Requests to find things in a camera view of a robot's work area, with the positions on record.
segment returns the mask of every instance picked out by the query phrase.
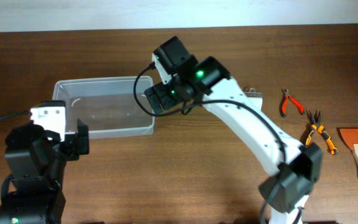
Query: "white bracket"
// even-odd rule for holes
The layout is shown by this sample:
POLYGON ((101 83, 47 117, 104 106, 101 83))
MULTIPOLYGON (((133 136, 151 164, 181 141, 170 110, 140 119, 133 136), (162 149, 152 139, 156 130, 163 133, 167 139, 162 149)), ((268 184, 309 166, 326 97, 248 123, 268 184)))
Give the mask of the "white bracket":
POLYGON ((158 58, 157 58, 157 56, 156 56, 155 54, 152 54, 152 61, 154 62, 155 68, 157 68, 158 73, 160 74, 162 83, 163 83, 164 85, 168 84, 168 82, 171 81, 172 76, 169 75, 169 74, 167 73, 167 71, 165 71, 164 67, 162 67, 160 61, 158 60, 158 58))
POLYGON ((66 108, 64 106, 35 106, 31 108, 30 119, 34 124, 41 125, 45 130, 59 133, 60 140, 65 140, 66 108))

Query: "orange scraper blade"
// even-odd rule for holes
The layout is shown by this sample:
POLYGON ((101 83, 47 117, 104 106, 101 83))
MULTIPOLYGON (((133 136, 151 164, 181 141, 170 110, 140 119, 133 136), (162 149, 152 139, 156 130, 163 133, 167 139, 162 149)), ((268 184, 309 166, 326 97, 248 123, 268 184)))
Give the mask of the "orange scraper blade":
POLYGON ((358 144, 358 128, 341 128, 339 132, 347 146, 354 149, 353 144, 358 144))

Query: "wire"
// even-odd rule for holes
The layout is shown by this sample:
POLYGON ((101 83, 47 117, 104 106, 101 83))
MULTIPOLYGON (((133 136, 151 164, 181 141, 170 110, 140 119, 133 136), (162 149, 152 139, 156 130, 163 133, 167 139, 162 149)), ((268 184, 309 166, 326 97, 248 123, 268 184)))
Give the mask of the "wire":
POLYGON ((29 110, 25 110, 25 111, 21 111, 21 112, 7 114, 7 115, 4 115, 4 116, 0 116, 0 121, 8 119, 8 118, 15 117, 15 116, 27 115, 27 114, 31 114, 31 112, 29 110))
POLYGON ((13 179, 13 174, 9 174, 1 185, 1 200, 9 194, 9 184, 13 179))
POLYGON ((278 191, 278 188, 280 187, 280 181, 278 180, 276 184, 273 186, 273 189, 270 191, 269 195, 266 198, 266 201, 262 205, 262 208, 260 209, 259 213, 259 222, 261 224, 266 224, 265 222, 265 211, 268 204, 270 204, 275 196, 275 194, 278 191))
POLYGON ((200 101, 200 102, 196 102, 196 103, 192 103, 190 105, 183 105, 181 108, 179 109, 176 109, 176 110, 173 110, 173 111, 169 111, 169 112, 166 112, 164 114, 155 114, 155 113, 151 113, 149 111, 147 111, 146 108, 144 108, 144 106, 140 103, 140 101, 137 99, 137 96, 136 96, 136 85, 137 85, 137 82, 139 81, 139 78, 145 73, 147 72, 148 70, 152 70, 155 68, 155 64, 154 62, 151 63, 147 68, 145 68, 135 79, 135 83, 134 83, 134 98, 135 98, 135 101, 136 103, 139 105, 139 107, 145 112, 147 113, 148 115, 150 116, 154 116, 154 117, 164 117, 164 116, 170 116, 170 115, 173 115, 175 113, 178 113, 178 112, 181 112, 181 111, 185 111, 186 109, 190 109, 190 108, 194 108, 195 106, 202 106, 202 105, 207 105, 207 104, 211 104, 211 103, 228 103, 228 104, 233 104, 233 105, 236 105, 238 108, 244 108, 245 110, 251 112, 254 116, 256 116, 266 127, 267 129, 274 135, 274 137, 276 138, 277 140, 277 143, 279 144, 279 150, 282 152, 282 155, 283 155, 283 161, 286 162, 287 161, 287 155, 285 153, 285 144, 284 142, 280 139, 280 136, 276 133, 276 131, 273 129, 273 127, 271 127, 271 125, 266 121, 264 120, 263 117, 261 117, 260 114, 258 114, 258 112, 254 111, 253 109, 251 109, 250 107, 242 104, 242 103, 239 103, 239 102, 236 102, 236 101, 232 101, 232 100, 208 100, 208 101, 200 101))
MULTIPOLYGON (((184 101, 183 102, 183 106, 186 106, 186 104, 187 104, 187 101, 184 101)), ((192 110, 193 108, 189 108, 187 111, 181 111, 181 113, 183 114, 183 115, 188 115, 188 113, 190 113, 190 111, 192 110)))
MULTIPOLYGON (((276 182, 276 184, 273 186, 272 190, 270 191, 269 195, 266 198, 266 201, 264 202, 262 208, 260 209, 260 213, 259 213, 259 222, 261 224, 266 224, 265 222, 265 211, 266 211, 266 207, 268 204, 270 204, 275 196, 275 194, 277 194, 278 188, 280 187, 281 184, 281 180, 278 180, 276 182)), ((301 220, 302 217, 302 211, 303 211, 302 206, 298 207, 298 214, 296 215, 295 220, 293 221, 292 224, 298 224, 298 222, 301 220)))

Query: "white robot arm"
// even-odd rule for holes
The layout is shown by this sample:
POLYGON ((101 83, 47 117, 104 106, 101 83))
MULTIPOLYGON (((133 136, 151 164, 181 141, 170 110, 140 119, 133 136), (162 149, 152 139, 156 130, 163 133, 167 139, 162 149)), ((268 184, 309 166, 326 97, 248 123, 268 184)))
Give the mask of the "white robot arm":
POLYGON ((152 116, 205 107, 242 139, 270 176, 259 186, 266 203, 272 206, 269 223, 302 223, 300 211, 319 177, 321 149, 315 144, 306 148, 277 127, 250 102, 217 60, 209 57, 199 63, 177 37, 156 49, 152 61, 137 80, 149 69, 158 70, 162 82, 145 91, 154 113, 145 110, 134 94, 139 106, 152 116), (182 102, 182 109, 162 113, 182 102))

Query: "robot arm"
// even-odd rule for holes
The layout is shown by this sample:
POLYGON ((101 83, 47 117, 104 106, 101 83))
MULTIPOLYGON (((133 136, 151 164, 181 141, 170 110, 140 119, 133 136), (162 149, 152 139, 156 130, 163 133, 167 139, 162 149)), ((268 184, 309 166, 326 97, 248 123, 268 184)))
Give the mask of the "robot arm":
MULTIPOLYGON (((298 208, 304 207, 319 178, 321 149, 315 144, 306 148, 282 131, 249 101, 216 59, 199 63, 176 37, 156 49, 152 61, 149 68, 157 68, 162 82, 145 91, 156 114, 147 113, 161 116, 163 109, 190 100, 205 107, 242 139, 270 176, 259 186, 272 206, 270 223, 301 223, 298 208)), ((191 108, 185 105, 182 109, 191 108)))
POLYGON ((65 134, 65 102, 44 101, 31 122, 7 136, 5 159, 12 172, 1 187, 0 224, 61 223, 66 163, 89 153, 88 126, 65 134), (10 182, 16 191, 9 193, 10 182))

